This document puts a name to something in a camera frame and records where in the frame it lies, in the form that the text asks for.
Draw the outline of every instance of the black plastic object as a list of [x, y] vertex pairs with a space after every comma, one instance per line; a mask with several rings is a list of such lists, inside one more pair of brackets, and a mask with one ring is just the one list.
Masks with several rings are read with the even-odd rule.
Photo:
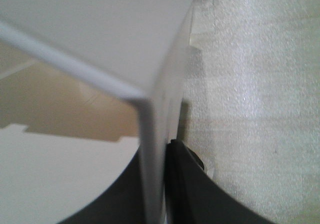
[[138, 157], [139, 152], [118, 179], [96, 200], [59, 224], [144, 224]]
[[169, 224], [271, 224], [210, 180], [181, 141], [167, 145], [164, 176]]

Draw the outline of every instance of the black plastic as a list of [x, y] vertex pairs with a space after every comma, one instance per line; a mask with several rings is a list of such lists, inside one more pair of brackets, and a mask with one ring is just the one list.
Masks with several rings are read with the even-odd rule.
[[181, 141], [167, 145], [164, 176], [169, 224], [271, 224], [219, 188]]

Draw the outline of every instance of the black curved piece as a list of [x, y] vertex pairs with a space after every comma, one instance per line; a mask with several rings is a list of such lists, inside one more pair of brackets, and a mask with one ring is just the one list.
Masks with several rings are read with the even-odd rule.
[[144, 224], [137, 152], [117, 180], [96, 200], [59, 224]]
[[272, 224], [210, 180], [181, 141], [167, 145], [164, 176], [169, 224]]

